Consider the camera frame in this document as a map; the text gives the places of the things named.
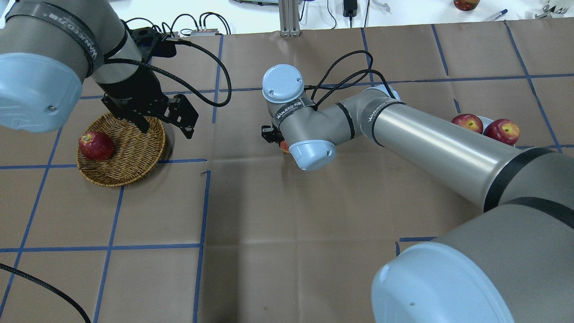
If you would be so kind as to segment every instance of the gray robotic arm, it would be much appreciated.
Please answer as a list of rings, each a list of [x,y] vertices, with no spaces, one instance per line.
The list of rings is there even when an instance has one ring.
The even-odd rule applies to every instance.
[[[315,111],[289,65],[267,71],[263,96],[301,169],[327,165],[337,145],[364,134],[484,208],[381,268],[372,287],[377,322],[572,320],[572,158],[470,132],[390,98],[383,86]]]
[[[144,116],[156,117],[191,138],[198,114],[187,98],[166,97],[148,68],[117,63],[172,57],[182,42],[151,28],[129,30],[105,0],[20,0],[0,30],[0,125],[58,129],[92,76],[116,117],[143,132],[149,127]]]

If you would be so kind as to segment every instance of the metal bracket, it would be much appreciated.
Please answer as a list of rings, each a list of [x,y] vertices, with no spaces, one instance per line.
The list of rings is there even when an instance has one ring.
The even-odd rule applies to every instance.
[[[299,1],[279,0],[279,19],[281,22],[281,37],[300,36],[299,28]]]

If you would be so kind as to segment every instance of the woven basket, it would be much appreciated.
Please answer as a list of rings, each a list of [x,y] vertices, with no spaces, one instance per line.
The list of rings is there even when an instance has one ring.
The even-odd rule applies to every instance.
[[[114,154],[106,160],[86,159],[78,148],[77,167],[90,182],[107,187],[131,184],[147,175],[160,160],[166,144],[164,125],[156,118],[146,117],[148,133],[111,113],[98,118],[88,131],[100,131],[112,139]]]

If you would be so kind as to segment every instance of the black band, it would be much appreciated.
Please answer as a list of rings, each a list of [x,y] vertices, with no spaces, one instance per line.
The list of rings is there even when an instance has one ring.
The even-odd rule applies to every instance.
[[[112,56],[116,55],[123,48],[123,46],[126,44],[128,37],[131,37],[131,36],[129,36],[127,34],[127,30],[126,30],[126,32],[123,34],[123,38],[119,42],[119,44],[116,45],[114,48],[112,48],[109,52],[104,54],[104,60],[107,60],[108,58],[111,58]]]
[[[506,202],[505,204],[517,204],[531,207],[548,214],[574,229],[574,210],[563,204],[537,197],[520,197]]]
[[[516,174],[524,168],[524,166],[528,165],[534,159],[551,152],[553,151],[545,148],[529,149],[506,164],[494,179],[488,193],[486,194],[486,199],[484,199],[484,212],[492,210],[498,206],[504,190]]]
[[[295,111],[303,109],[304,107],[314,106],[315,102],[311,101],[309,98],[303,96],[296,98],[286,104],[284,104],[273,116],[275,119],[275,124],[279,128],[279,125],[283,122],[283,120],[287,119],[291,114]]]
[[[81,47],[88,60],[88,73],[92,75],[104,63],[102,49],[89,27],[71,12],[46,2],[16,2],[6,15],[6,21],[14,16],[28,16],[46,21],[70,35]]]
[[[341,108],[341,110],[345,114],[345,118],[347,118],[347,122],[349,123],[349,130],[351,131],[351,138],[349,140],[352,140],[353,138],[355,138],[355,125],[353,124],[353,119],[351,118],[351,115],[349,114],[349,110],[347,110],[347,108],[341,102],[337,102],[335,104],[339,108]]]

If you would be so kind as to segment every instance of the red apple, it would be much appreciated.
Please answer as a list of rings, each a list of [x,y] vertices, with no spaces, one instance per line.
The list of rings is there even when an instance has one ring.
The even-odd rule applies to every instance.
[[[455,125],[459,125],[463,128],[466,128],[470,131],[474,131],[476,133],[482,134],[482,121],[479,117],[475,116],[474,114],[465,113],[459,114],[458,116],[454,117],[451,121]]]
[[[281,147],[281,150],[284,153],[289,153],[289,146],[287,145],[287,142],[285,140],[279,144],[279,147]]]
[[[99,131],[88,131],[78,140],[80,151],[87,159],[105,160],[114,153],[115,147],[111,138]]]
[[[508,119],[498,119],[486,128],[484,135],[512,146],[520,137],[520,128]]]

